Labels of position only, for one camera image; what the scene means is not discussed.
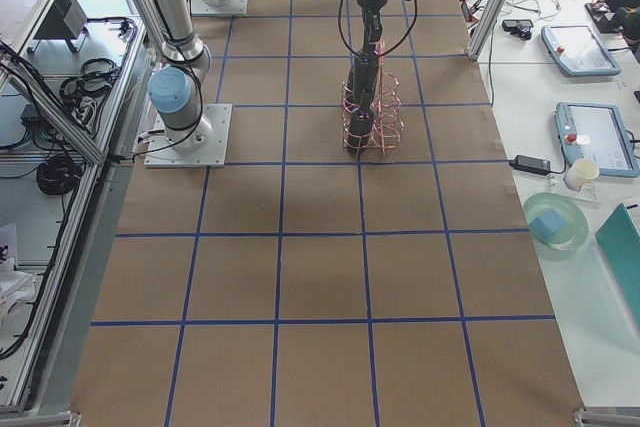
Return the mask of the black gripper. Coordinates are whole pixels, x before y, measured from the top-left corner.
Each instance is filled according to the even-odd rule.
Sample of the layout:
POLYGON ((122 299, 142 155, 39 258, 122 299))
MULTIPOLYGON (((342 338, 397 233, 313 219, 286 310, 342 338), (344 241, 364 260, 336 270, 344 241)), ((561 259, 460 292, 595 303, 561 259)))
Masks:
POLYGON ((374 52, 381 38, 380 11, 388 0, 356 0, 363 14, 363 51, 374 52))

